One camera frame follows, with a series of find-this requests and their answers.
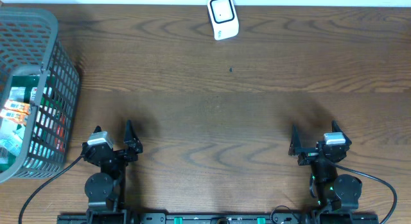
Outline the light green tissue packet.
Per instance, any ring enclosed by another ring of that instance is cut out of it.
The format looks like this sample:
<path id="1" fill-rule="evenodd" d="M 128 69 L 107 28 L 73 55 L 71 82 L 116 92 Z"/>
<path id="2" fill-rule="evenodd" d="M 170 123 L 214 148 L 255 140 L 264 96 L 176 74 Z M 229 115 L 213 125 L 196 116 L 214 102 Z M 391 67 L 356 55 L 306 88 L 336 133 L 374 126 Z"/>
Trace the light green tissue packet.
<path id="1" fill-rule="evenodd" d="M 21 153 L 24 139 L 25 126 L 9 120 L 1 122 L 1 147 L 5 148 L 13 156 L 18 157 Z"/>

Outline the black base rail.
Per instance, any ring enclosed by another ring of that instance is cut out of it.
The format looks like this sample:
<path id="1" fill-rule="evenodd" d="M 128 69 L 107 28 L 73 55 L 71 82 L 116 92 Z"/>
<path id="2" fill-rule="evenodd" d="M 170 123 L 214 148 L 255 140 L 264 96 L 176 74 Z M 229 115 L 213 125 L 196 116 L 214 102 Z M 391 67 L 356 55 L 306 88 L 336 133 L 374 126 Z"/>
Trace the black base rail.
<path id="1" fill-rule="evenodd" d="M 118 219 L 113 216 L 88 219 L 85 215 L 59 215 L 58 224 L 87 224 L 87 223 L 130 223 L 130 224 L 295 224 L 312 223 L 308 217 L 300 217 L 298 214 L 277 212 L 273 215 L 265 214 L 164 214 L 164 213 L 141 213 L 127 220 Z"/>

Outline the white barcode scanner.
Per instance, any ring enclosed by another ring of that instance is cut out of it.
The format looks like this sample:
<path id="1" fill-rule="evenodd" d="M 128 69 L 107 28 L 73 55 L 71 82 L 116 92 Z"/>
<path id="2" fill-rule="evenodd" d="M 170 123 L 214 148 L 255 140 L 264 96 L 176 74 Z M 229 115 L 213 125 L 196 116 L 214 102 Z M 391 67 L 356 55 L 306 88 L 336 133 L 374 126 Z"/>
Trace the white barcode scanner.
<path id="1" fill-rule="evenodd" d="M 208 0 L 207 9 L 215 40 L 235 37 L 240 29 L 233 0 Z"/>

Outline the grey plastic mesh basket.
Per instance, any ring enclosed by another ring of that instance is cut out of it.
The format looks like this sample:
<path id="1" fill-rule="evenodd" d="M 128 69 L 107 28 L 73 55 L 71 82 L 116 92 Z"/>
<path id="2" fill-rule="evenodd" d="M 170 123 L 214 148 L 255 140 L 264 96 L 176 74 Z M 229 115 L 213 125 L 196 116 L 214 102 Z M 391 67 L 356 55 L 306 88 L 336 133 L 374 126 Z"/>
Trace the grey plastic mesh basket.
<path id="1" fill-rule="evenodd" d="M 62 170 L 80 95 L 80 75 L 58 39 L 58 21 L 36 8 L 1 9 L 1 103 L 12 87 L 36 87 L 21 153 L 1 172 L 47 178 Z"/>

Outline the white green packet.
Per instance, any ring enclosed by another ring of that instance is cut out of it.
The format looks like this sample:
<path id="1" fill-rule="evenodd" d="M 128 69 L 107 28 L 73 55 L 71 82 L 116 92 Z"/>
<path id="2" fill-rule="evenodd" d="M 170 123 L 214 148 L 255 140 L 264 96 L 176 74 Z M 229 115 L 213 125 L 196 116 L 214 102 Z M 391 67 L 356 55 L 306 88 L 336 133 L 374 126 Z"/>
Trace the white green packet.
<path id="1" fill-rule="evenodd" d="M 36 93 L 36 87 L 12 87 L 8 99 L 23 103 L 33 103 Z"/>

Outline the orange tissue pack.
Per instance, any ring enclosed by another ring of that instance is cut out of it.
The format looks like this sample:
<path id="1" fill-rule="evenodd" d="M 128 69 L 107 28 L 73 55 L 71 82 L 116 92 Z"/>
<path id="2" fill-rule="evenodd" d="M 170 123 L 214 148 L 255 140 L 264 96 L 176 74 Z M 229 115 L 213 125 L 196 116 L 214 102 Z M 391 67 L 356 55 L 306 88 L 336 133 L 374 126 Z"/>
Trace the orange tissue pack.
<path id="1" fill-rule="evenodd" d="M 28 114 L 8 109 L 1 110 L 1 117 L 13 121 L 19 125 L 26 125 L 28 120 Z"/>
<path id="2" fill-rule="evenodd" d="M 31 113 L 30 104 L 19 102 L 19 101 L 14 101 L 10 99 L 6 100 L 4 104 L 4 108 L 8 110 L 13 110 L 15 112 L 21 112 L 24 114 Z"/>

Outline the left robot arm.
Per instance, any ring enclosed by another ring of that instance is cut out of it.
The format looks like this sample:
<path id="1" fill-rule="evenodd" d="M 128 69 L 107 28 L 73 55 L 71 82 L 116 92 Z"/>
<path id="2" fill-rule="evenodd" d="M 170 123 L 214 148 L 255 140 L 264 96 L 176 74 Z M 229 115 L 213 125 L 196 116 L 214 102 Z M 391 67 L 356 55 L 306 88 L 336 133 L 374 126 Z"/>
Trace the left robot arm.
<path id="1" fill-rule="evenodd" d="M 114 150 L 108 132 L 97 126 L 89 139 L 82 144 L 84 161 L 100 168 L 85 183 L 88 197 L 86 222 L 132 224 L 139 223 L 138 215 L 125 207 L 126 167 L 138 160 L 143 145 L 134 132 L 132 122 L 127 121 L 123 140 L 127 146 Z"/>

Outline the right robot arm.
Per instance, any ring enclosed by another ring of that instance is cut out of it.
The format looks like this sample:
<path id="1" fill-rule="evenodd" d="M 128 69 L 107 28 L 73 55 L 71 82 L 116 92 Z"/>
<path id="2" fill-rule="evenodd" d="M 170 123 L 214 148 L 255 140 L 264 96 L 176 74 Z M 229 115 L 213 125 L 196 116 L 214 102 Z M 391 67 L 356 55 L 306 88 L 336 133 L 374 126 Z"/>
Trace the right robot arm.
<path id="1" fill-rule="evenodd" d="M 311 168 L 310 193 L 319 206 L 301 216 L 301 223 L 352 223 L 353 211 L 359 207 L 362 181 L 348 174 L 337 173 L 336 163 L 347 156 L 351 140 L 336 121 L 331 122 L 332 131 L 312 148 L 304 147 L 296 126 L 288 154 L 297 156 L 300 166 Z"/>

